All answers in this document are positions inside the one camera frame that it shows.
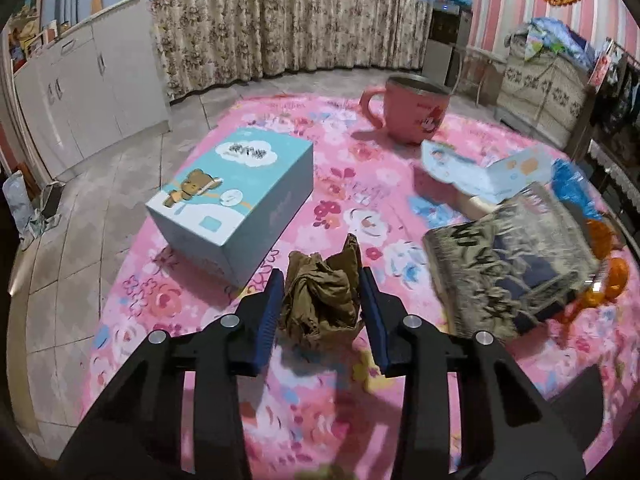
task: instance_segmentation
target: metal screw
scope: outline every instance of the metal screw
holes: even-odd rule
[[[148,336],[149,342],[153,345],[160,344],[166,339],[166,332],[164,330],[154,330]]]
[[[414,316],[413,314],[404,316],[402,322],[404,323],[404,326],[407,326],[409,328],[418,328],[422,324],[422,320],[418,316]]]
[[[220,320],[220,325],[225,328],[233,328],[240,323],[240,318],[236,314],[227,314]]]
[[[476,341],[481,345],[487,346],[494,342],[494,336],[492,336],[490,332],[482,330],[476,334]]]

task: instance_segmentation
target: white cabinet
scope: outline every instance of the white cabinet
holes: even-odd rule
[[[98,59],[113,90],[124,137],[168,119],[147,4],[135,0],[92,21]]]
[[[124,0],[73,27],[15,75],[49,173],[59,176],[142,130],[169,129],[148,0]]]
[[[122,138],[115,102],[98,68],[93,41],[78,46],[53,65],[56,92],[65,105],[71,132],[83,158]]]
[[[54,85],[55,78],[48,62],[29,62],[15,75],[20,107],[33,142],[49,173],[57,176],[80,162],[82,155]]]

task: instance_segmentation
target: cloud graphic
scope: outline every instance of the cloud graphic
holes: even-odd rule
[[[216,148],[216,153],[225,160],[232,160],[250,168],[268,166],[278,160],[278,154],[273,152],[271,145],[264,140],[223,142]]]

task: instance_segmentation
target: wall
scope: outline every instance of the wall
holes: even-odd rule
[[[519,23],[539,16],[562,20],[596,49],[605,38],[614,38],[640,59],[640,29],[622,0],[581,0],[565,7],[544,0],[474,0],[469,43],[505,55],[504,37]]]

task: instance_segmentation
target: floral curtain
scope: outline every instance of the floral curtain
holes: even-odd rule
[[[285,70],[417,69],[430,4],[418,0],[153,0],[169,98]]]

